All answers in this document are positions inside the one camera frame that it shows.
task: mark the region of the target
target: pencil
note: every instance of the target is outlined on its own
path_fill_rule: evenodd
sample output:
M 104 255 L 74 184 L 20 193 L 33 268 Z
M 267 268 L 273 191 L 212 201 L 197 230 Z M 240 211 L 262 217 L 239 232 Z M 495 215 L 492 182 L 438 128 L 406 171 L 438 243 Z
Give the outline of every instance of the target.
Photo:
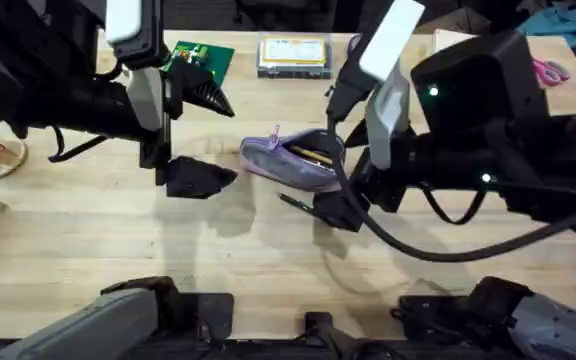
M 321 161 L 324 164 L 332 165 L 332 160 L 323 155 L 319 155 L 314 151 L 306 150 L 296 145 L 291 145 L 290 150 L 300 153 L 301 155 L 308 156 L 309 158 L 315 159 L 317 161 Z

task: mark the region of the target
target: wooden workbench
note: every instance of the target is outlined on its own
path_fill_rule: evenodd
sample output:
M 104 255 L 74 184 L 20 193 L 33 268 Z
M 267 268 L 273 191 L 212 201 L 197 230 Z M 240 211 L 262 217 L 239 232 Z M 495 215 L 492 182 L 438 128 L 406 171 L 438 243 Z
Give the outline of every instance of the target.
M 224 90 L 237 112 L 228 119 L 186 106 L 173 125 L 175 151 L 238 169 L 241 138 L 264 135 L 275 124 L 283 134 L 323 127 L 329 81 L 258 80 L 257 35 L 168 32 L 177 40 L 236 49 Z M 348 36 L 333 36 L 335 70 L 344 60 Z M 430 50 L 416 36 L 404 72 Z M 553 113 L 576 112 L 576 60 L 561 38 L 530 39 L 534 55 L 565 65 L 569 82 L 548 91 Z M 100 71 L 112 67 L 101 52 Z M 423 128 L 413 96 L 413 124 Z M 347 132 L 361 117 L 344 124 Z M 0 133 L 6 132 L 0 127 Z M 75 145 L 89 135 L 66 132 Z M 485 275 L 531 286 L 576 307 L 576 235 L 565 233 L 510 255 L 469 264 L 431 264 L 386 246 L 370 231 L 331 230 L 277 199 L 287 192 L 310 196 L 241 173 L 224 193 L 207 201 L 169 199 L 154 185 L 152 171 L 137 166 L 138 148 L 108 141 L 64 164 L 46 157 L 56 149 L 52 131 L 32 130 L 30 158 L 0 180 L 0 337 L 28 335 L 83 307 L 114 282 L 169 275 L 183 291 L 231 292 L 236 297 L 235 337 L 287 337 L 300 332 L 306 311 L 330 311 L 338 327 L 353 335 L 400 335 L 388 308 L 418 279 L 468 293 Z M 440 194 L 453 215 L 470 194 Z M 443 223 L 423 197 L 409 191 L 397 215 L 372 214 L 398 238 L 423 249 L 459 251 L 505 240 L 537 227 L 509 214 L 489 196 L 475 220 L 463 227 Z

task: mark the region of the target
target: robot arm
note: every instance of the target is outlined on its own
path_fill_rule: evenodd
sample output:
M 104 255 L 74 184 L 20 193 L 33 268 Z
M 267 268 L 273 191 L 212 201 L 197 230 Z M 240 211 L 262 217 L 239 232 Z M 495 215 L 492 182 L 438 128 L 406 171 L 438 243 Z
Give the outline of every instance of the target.
M 337 78 L 327 108 L 332 136 L 356 104 L 380 89 L 367 81 L 370 76 L 360 66 L 374 36 L 363 35 Z M 365 224 L 393 248 L 435 262 L 481 260 L 567 229 L 576 231 L 576 114 L 551 116 L 532 74 L 527 40 L 516 32 L 473 38 L 426 59 L 411 77 L 430 132 L 416 134 L 412 128 L 398 129 L 398 124 L 390 128 L 398 131 L 387 137 L 389 146 L 374 146 L 372 114 L 367 111 L 346 146 L 369 148 L 349 179 L 335 161 L 342 190 L 316 194 L 309 212 L 346 230 L 358 231 Z M 336 149 L 330 153 L 336 158 Z M 549 225 L 487 248 L 458 254 L 425 252 L 397 240 L 368 214 L 372 204 L 397 212 L 408 188 L 422 190 L 433 210 L 456 225 L 474 216 L 487 192 L 498 193 L 509 211 Z M 434 199 L 435 189 L 477 195 L 464 218 L 453 221 Z
M 576 359 L 576 310 L 495 277 L 485 277 L 468 296 L 402 296 L 393 316 L 414 342 L 465 342 L 534 360 Z
M 0 120 L 20 138 L 28 128 L 53 127 L 98 135 L 51 161 L 65 161 L 108 138 L 140 144 L 140 167 L 155 169 L 169 196 L 207 198 L 236 177 L 194 159 L 172 158 L 170 119 L 183 102 L 234 116 L 207 71 L 170 58 L 163 42 L 162 0 L 110 0 L 104 24 L 78 0 L 0 0 Z M 117 57 L 110 74 L 96 74 L 98 30 L 106 28 Z M 130 84 L 112 82 L 121 67 Z
M 0 350 L 0 360 L 119 359 L 153 334 L 187 332 L 197 308 L 169 277 L 112 285 L 82 310 Z

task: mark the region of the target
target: purple pouch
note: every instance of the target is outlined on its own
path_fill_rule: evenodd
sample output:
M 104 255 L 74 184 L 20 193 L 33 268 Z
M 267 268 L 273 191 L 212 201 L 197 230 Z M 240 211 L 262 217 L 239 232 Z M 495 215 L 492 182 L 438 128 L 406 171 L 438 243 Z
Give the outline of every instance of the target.
M 314 161 L 292 153 L 290 146 L 329 154 L 328 135 L 324 129 L 311 129 L 286 137 L 247 137 L 240 146 L 241 165 L 244 169 L 305 191 L 327 191 L 337 188 L 335 172 Z M 337 137 L 342 149 L 344 142 Z

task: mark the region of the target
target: green circuit board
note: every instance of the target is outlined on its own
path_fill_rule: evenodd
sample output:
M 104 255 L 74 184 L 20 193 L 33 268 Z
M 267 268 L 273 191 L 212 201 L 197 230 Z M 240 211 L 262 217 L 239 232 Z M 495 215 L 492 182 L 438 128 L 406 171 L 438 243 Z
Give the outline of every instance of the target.
M 172 61 L 182 57 L 186 61 L 210 71 L 215 83 L 221 86 L 234 53 L 234 49 L 221 46 L 179 41 L 173 50 L 171 61 L 164 67 L 164 70 L 168 71 Z

